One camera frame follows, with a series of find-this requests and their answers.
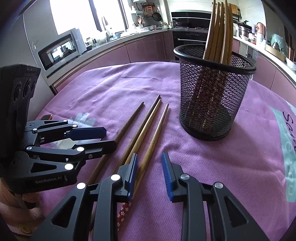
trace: microwave oven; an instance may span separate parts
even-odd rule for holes
[[[41,72],[50,76],[73,58],[86,51],[79,29],[71,29],[33,49],[33,55]]]

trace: chopstick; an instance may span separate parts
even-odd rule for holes
[[[233,17],[232,17],[231,7],[229,7],[228,10],[229,10],[229,49],[228,49],[227,65],[230,65],[231,56],[232,56],[232,46],[233,46]]]
[[[217,13],[216,13],[216,20],[215,20],[215,28],[214,28],[213,42],[212,42],[210,56],[209,56],[209,60],[210,61],[214,61],[215,60],[216,48],[217,48],[218,37],[219,37],[219,28],[220,28],[220,3],[218,2],[218,5],[217,5]]]
[[[142,102],[138,108],[135,110],[135,112],[131,115],[131,117],[129,118],[129,120],[125,123],[125,125],[122,127],[122,129],[118,132],[118,134],[116,135],[116,137],[114,138],[114,141],[116,143],[119,143],[119,141],[121,140],[122,136],[124,135],[124,133],[126,132],[127,128],[130,126],[131,122],[134,120],[134,118],[136,117],[136,115],[140,112],[141,108],[143,107],[144,102]],[[110,157],[111,154],[107,154],[107,155],[103,155],[100,162],[97,164],[96,168],[94,169],[94,171],[92,172],[90,178],[87,181],[87,185],[91,185],[94,184],[94,182],[96,181],[96,178],[98,177],[100,171],[102,170],[103,166],[105,165],[105,163],[107,162],[108,158]]]
[[[119,163],[117,164],[116,168],[114,169],[113,174],[116,174],[119,167],[121,165],[123,165],[125,163],[125,161],[127,160],[133,146],[135,145],[136,140],[138,139],[140,133],[142,132],[142,129],[144,128],[148,118],[150,117],[150,115],[151,115],[152,111],[154,110],[156,104],[158,103],[159,99],[160,99],[160,95],[157,96],[156,100],[154,101],[154,103],[152,104],[151,108],[149,109],[147,115],[145,116],[142,124],[140,125],[139,129],[137,130],[137,132],[135,133],[135,135],[131,139],[128,147],[126,148],[124,154],[122,155],[121,159],[119,160]]]
[[[223,37],[223,45],[222,45],[222,52],[220,63],[227,64],[228,58],[228,50],[229,50],[229,10],[228,10],[228,3],[225,0],[225,24],[224,24],[224,37]]]
[[[141,146],[141,144],[142,144],[142,142],[143,142],[143,139],[144,139],[144,137],[145,137],[145,135],[146,135],[146,133],[147,133],[147,131],[148,131],[148,129],[149,129],[149,127],[150,127],[152,121],[153,121],[153,118],[155,117],[155,114],[156,114],[156,112],[157,112],[157,110],[158,110],[158,108],[159,108],[159,106],[160,106],[160,104],[161,104],[160,95],[157,96],[155,102],[156,102],[156,101],[157,101],[157,104],[156,104],[155,106],[154,106],[154,104],[152,105],[152,107],[154,106],[154,108],[153,108],[153,110],[152,110],[152,113],[150,114],[150,116],[149,116],[147,122],[145,123],[143,129],[141,130],[141,132],[140,132],[140,134],[139,134],[139,136],[138,136],[138,138],[137,138],[137,140],[136,140],[136,142],[135,142],[135,145],[132,147],[132,150],[131,150],[131,152],[130,152],[131,154],[128,156],[128,158],[127,158],[126,160],[122,158],[122,160],[125,161],[125,164],[130,163],[130,162],[131,162],[131,156],[132,156],[132,154],[133,154],[134,152],[137,152],[137,151],[139,150],[139,148],[140,148],[140,146]],[[94,208],[94,211],[92,212],[92,215],[91,215],[90,230],[92,230],[93,227],[94,227],[95,213],[96,213],[96,207]]]
[[[125,164],[129,164],[131,162],[131,157],[132,157],[133,153],[138,152],[138,150],[139,150],[139,148],[140,148],[140,146],[141,146],[141,144],[142,144],[142,142],[144,140],[144,137],[146,136],[146,133],[147,133],[147,131],[148,131],[154,117],[155,117],[155,114],[156,114],[160,104],[161,104],[161,99],[158,100],[154,110],[152,111],[151,115],[149,116],[149,119],[147,120],[143,130],[141,131],[135,145],[133,146],[133,149],[131,150],[131,152],[130,152],[130,154],[129,154],[126,162],[125,162]]]
[[[217,41],[217,48],[215,54],[215,62],[220,61],[221,51],[222,51],[222,43],[223,43],[223,36],[224,36],[224,3],[221,2],[221,11],[220,11],[220,26],[219,26],[219,35]]]
[[[206,42],[205,52],[203,56],[203,58],[206,60],[209,60],[209,56],[211,52],[211,47],[212,47],[212,42],[214,37],[215,16],[216,16],[216,0],[213,0],[213,10],[212,10],[212,15],[210,20],[210,27],[207,35],[207,42]]]
[[[134,189],[134,192],[133,192],[133,197],[131,199],[131,201],[129,203],[124,203],[119,211],[119,214],[117,215],[117,231],[119,231],[119,227],[121,226],[122,222],[124,221],[124,218],[126,217],[126,214],[128,213],[129,209],[130,209],[130,206],[131,206],[131,202],[133,201],[133,199],[135,198],[135,195],[139,189],[139,186],[141,184],[141,181],[144,177],[144,174],[145,174],[145,171],[148,167],[148,164],[149,164],[149,161],[150,161],[150,158],[153,154],[153,151],[154,151],[154,148],[155,148],[155,145],[157,143],[157,140],[159,138],[159,135],[160,135],[160,131],[161,131],[161,128],[163,126],[163,122],[164,122],[164,119],[165,119],[165,116],[167,114],[167,111],[168,111],[168,106],[169,104],[166,104],[165,105],[165,109],[162,113],[162,116],[160,118],[160,121],[157,125],[157,128],[156,128],[156,131],[154,133],[154,136],[149,144],[149,147],[144,155],[144,158],[143,158],[143,161],[138,169],[138,172],[137,172],[137,178],[136,178],[136,184],[135,184],[135,189]]]

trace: mesh pencil cup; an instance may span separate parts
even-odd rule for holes
[[[180,59],[179,119],[193,137],[214,141],[229,133],[256,66],[235,52],[230,65],[204,60],[204,50],[204,45],[174,49]]]

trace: pink tablecloth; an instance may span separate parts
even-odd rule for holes
[[[180,73],[174,63],[133,63],[86,71],[62,89],[38,118],[51,113],[54,119],[69,119],[79,126],[104,126],[107,138],[112,139],[140,102],[145,102],[97,179],[100,181],[112,173],[158,94],[163,104],[138,152],[140,162],[165,103],[170,104],[169,111],[119,239],[180,240],[182,204],[170,203],[161,166],[161,154],[168,151],[172,162],[200,182],[223,182],[270,240],[278,241],[296,215],[296,155],[291,137],[296,135],[296,110],[260,84],[249,82],[229,135],[215,142],[197,140],[182,129],[178,119]],[[79,182],[87,181],[98,161],[87,161],[78,175]],[[43,192],[44,215],[72,188]]]

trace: oven door handle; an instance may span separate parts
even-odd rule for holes
[[[194,41],[194,42],[202,42],[202,43],[206,43],[206,41],[193,40],[193,39],[178,39],[178,41]]]

